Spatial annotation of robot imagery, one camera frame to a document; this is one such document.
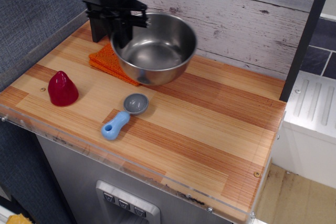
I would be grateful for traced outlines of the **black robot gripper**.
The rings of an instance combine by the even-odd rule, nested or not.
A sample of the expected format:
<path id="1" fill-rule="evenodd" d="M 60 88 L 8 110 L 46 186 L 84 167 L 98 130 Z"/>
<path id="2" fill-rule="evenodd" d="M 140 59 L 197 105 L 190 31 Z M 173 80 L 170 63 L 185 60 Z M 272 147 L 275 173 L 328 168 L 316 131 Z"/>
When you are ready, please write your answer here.
<path id="1" fill-rule="evenodd" d="M 124 48 L 132 39 L 132 26 L 148 26 L 147 5 L 138 0 L 83 0 L 93 37 L 111 36 L 113 43 Z"/>

